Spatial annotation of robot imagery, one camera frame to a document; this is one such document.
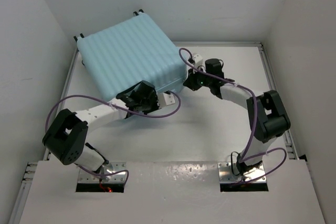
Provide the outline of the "light blue suitcase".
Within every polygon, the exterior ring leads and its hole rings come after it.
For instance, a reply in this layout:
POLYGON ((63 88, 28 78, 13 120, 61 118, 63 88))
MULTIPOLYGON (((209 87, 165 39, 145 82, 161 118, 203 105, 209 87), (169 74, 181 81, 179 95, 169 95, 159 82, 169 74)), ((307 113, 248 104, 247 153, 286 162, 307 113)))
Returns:
POLYGON ((159 93, 180 92, 187 76, 178 48, 146 13, 78 37, 77 48, 105 101, 140 81, 159 93))

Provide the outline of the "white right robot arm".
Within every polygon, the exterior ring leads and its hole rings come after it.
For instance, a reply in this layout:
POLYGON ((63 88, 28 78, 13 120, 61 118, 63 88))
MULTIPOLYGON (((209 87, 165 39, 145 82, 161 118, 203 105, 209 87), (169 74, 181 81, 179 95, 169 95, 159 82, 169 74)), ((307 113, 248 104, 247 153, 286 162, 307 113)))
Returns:
POLYGON ((179 54, 182 52, 189 54, 188 57, 181 56, 189 67, 187 79, 183 83, 185 87, 192 91, 206 87, 217 98, 247 110, 251 133, 246 147, 237 155, 232 173, 242 176, 258 167, 263 161, 263 156, 272 151, 272 143, 291 127, 279 93, 275 90, 256 92, 225 78, 224 63, 220 59, 203 60, 186 48, 180 48, 179 54))

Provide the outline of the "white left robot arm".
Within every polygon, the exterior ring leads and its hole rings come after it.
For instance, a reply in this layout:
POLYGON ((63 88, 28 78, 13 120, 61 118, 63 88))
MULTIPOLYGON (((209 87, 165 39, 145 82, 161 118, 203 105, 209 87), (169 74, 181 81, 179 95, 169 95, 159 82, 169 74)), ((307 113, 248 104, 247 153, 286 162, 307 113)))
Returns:
POLYGON ((93 108, 72 112, 61 110, 52 123, 47 123, 43 145, 63 165, 75 164, 87 173, 104 177, 108 160, 87 142, 87 136, 114 121, 133 115, 155 119, 155 111, 170 105, 181 105, 180 97, 172 92, 158 93, 155 86, 141 81, 93 108))

